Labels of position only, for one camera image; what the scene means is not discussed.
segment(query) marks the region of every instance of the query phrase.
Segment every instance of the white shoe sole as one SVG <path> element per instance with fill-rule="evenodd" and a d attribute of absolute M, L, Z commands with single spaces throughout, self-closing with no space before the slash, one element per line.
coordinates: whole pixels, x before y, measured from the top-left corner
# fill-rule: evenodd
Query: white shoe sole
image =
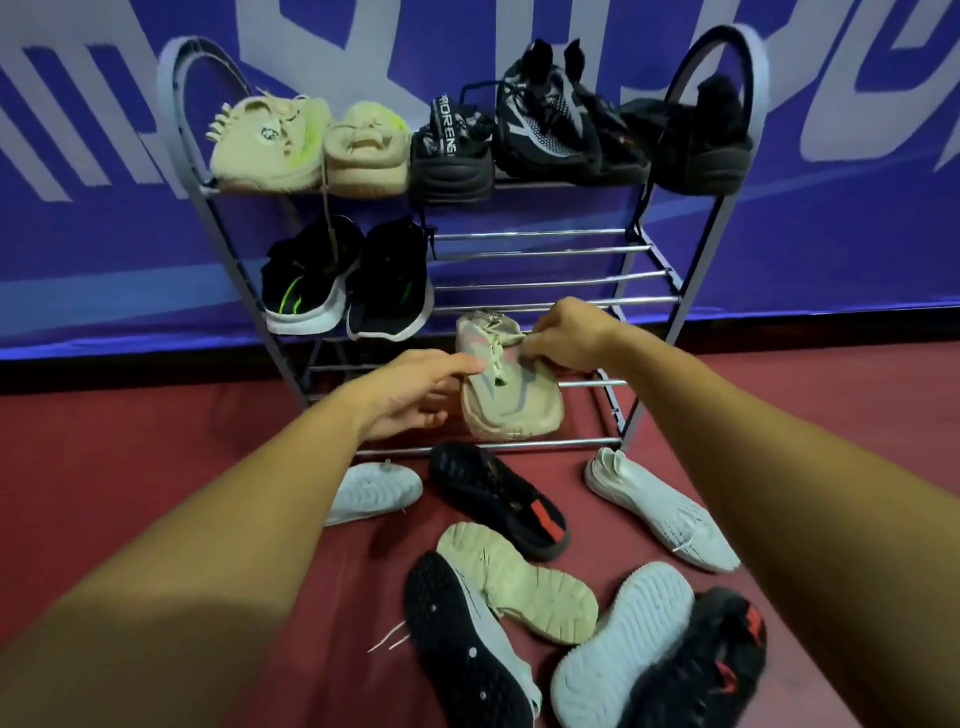
<path fill-rule="evenodd" d="M 267 330 L 281 336 L 309 336 L 327 333 L 344 318 L 347 308 L 347 278 L 360 265 L 360 256 L 346 271 L 333 280 L 326 301 L 305 313 L 276 313 L 264 311 Z"/>
<path fill-rule="evenodd" d="M 564 728 L 616 728 L 634 682 L 683 635 L 693 589 L 660 561 L 634 571 L 616 593 L 596 636 L 571 650 L 550 683 Z"/>
<path fill-rule="evenodd" d="M 393 463 L 362 463 L 347 470 L 324 525 L 398 511 L 423 495 L 420 476 Z"/>
<path fill-rule="evenodd" d="M 347 312 L 347 336 L 350 341 L 360 341 L 360 339 L 386 339 L 387 341 L 406 341 L 417 333 L 423 325 L 426 324 L 430 314 L 433 313 L 433 283 L 430 279 L 426 280 L 426 287 L 423 289 L 423 309 L 420 316 L 414 319 L 410 324 L 398 333 L 386 333 L 384 331 L 354 331 L 350 328 L 350 312 Z"/>
<path fill-rule="evenodd" d="M 696 556 L 691 553 L 687 548 L 684 548 L 684 544 L 675 544 L 670 539 L 666 538 L 656 525 L 651 522 L 650 518 L 640 507 L 640 495 L 639 495 L 639 486 L 633 482 L 626 482 L 624 484 L 618 483 L 615 487 L 607 485 L 606 483 L 601 482 L 593 474 L 593 460 L 590 459 L 587 464 L 584 466 L 584 482 L 587 483 L 587 487 L 590 488 L 593 493 L 601 497 L 603 500 L 608 500 L 610 503 L 625 508 L 631 513 L 635 514 L 643 523 L 647 526 L 654 537 L 666 548 L 670 553 L 676 556 L 678 559 L 686 561 L 688 564 L 697 567 L 698 569 L 703 569 L 706 571 L 712 571 L 714 573 L 733 573 L 740 567 L 740 561 L 735 557 L 735 554 L 732 554 L 732 549 L 729 545 L 726 545 L 729 550 L 729 554 L 732 556 L 732 559 L 726 559 L 726 563 L 717 563 L 710 561 L 707 558 L 702 556 Z M 648 488 L 656 489 L 655 499 L 661 503 L 665 503 L 664 509 L 675 509 L 678 502 L 685 502 L 689 500 L 683 493 L 671 488 L 666 483 L 661 482 L 659 479 L 652 480 L 648 485 Z"/>

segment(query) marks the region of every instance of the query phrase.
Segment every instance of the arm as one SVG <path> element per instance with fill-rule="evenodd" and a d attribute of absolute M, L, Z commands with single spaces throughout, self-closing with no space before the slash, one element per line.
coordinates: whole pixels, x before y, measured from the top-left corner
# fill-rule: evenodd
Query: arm
<path fill-rule="evenodd" d="M 960 499 L 564 299 L 525 352 L 625 378 L 737 554 L 868 724 L 960 725 Z"/>
<path fill-rule="evenodd" d="M 482 369 L 407 352 L 155 522 L 0 654 L 0 724 L 217 724 L 293 607 L 359 444 L 441 425 L 419 402 Z"/>

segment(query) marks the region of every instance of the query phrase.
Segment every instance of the black shoe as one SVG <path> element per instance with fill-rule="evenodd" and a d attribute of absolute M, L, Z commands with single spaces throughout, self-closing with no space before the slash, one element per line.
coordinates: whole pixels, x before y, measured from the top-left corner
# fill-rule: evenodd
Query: black shoe
<path fill-rule="evenodd" d="M 676 653 L 636 681 L 620 728 L 731 728 L 763 672 L 759 610 L 729 589 L 698 595 Z"/>
<path fill-rule="evenodd" d="M 583 101 L 600 139 L 600 170 L 582 184 L 646 184 L 650 177 L 650 159 L 644 154 L 630 127 L 617 108 L 603 96 L 580 83 L 584 73 L 584 52 L 580 39 L 564 50 L 564 71 L 573 91 Z"/>
<path fill-rule="evenodd" d="M 533 728 L 541 696 L 530 666 L 483 596 L 436 551 L 407 575 L 403 614 L 449 725 Z"/>
<path fill-rule="evenodd" d="M 347 278 L 356 268 L 364 236 L 343 215 L 332 215 L 330 227 L 337 239 L 336 260 L 329 230 L 320 220 L 296 237 L 274 243 L 267 253 L 270 260 L 260 269 L 263 315 L 273 333 L 324 333 L 343 318 Z"/>
<path fill-rule="evenodd" d="M 414 134 L 410 196 L 429 205 L 486 200 L 493 191 L 493 120 L 444 95 L 430 105 L 430 123 Z"/>
<path fill-rule="evenodd" d="M 560 509 L 483 448 L 440 443 L 430 450 L 430 479 L 451 505 L 501 533 L 524 558 L 551 561 L 570 541 Z"/>
<path fill-rule="evenodd" d="M 536 40 L 498 85 L 493 159 L 524 180 L 578 182 L 600 169 L 600 140 L 553 48 Z"/>
<path fill-rule="evenodd" d="M 426 275 L 428 232 L 408 215 L 367 233 L 360 268 L 348 281 L 347 336 L 404 341 L 433 311 Z"/>
<path fill-rule="evenodd" d="M 698 86 L 697 105 L 635 99 L 620 115 L 647 148 L 651 179 L 681 195 L 732 195 L 750 169 L 754 143 L 729 78 L 714 74 Z"/>

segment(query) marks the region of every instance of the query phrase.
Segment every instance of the wall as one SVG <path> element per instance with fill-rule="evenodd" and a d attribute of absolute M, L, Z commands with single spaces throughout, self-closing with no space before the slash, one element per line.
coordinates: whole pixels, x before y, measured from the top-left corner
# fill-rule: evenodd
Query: wall
<path fill-rule="evenodd" d="M 324 96 L 338 114 L 370 98 L 418 125 L 431 98 L 499 76 L 532 37 L 579 37 L 586 83 L 627 100 L 662 93 L 691 40 L 731 21 L 765 38 L 773 112 L 694 315 L 960 303 L 960 4 L 949 0 L 8 0 L 0 357 L 252 340 L 156 133 L 156 56 L 172 36 L 216 40 L 273 93 Z M 201 132 L 234 99 L 196 76 L 188 108 Z M 443 216 L 442 230 L 622 225 L 630 198 L 513 194 Z M 671 259 L 689 256 L 706 206 L 655 196 L 647 228 Z M 244 255 L 263 256 L 281 231 L 275 207 L 226 209 Z M 368 227 L 398 210 L 357 216 Z M 576 275 L 594 272 L 582 262 Z M 615 261 L 595 265 L 612 273 Z M 570 273 L 557 262 L 436 276 Z"/>

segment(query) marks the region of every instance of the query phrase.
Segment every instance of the red floor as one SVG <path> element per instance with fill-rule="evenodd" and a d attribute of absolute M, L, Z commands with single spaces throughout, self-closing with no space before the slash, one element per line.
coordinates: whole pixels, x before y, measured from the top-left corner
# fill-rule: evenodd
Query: red floor
<path fill-rule="evenodd" d="M 707 359 L 760 397 L 960 492 L 960 343 Z M 596 429 L 586 399 L 570 410 L 573 428 Z M 294 414 L 278 382 L 0 399 L 0 642 Z M 692 494 L 649 420 L 631 455 Z M 505 460 L 567 513 L 573 539 L 556 566 L 585 580 L 604 608 L 627 573 L 671 557 L 633 517 L 586 489 L 580 472 L 588 456 L 568 451 Z M 424 472 L 422 460 L 409 464 Z M 427 484 L 407 514 L 328 529 L 294 614 L 234 722 L 444 725 L 409 643 L 366 651 L 402 619 L 400 590 L 413 561 L 458 518 Z M 742 725 L 855 724 L 749 573 L 718 578 L 675 563 L 694 588 L 732 585 L 767 615 L 769 665 Z M 504 623 L 547 696 L 564 651 Z M 544 724 L 554 724 L 544 712 Z"/>

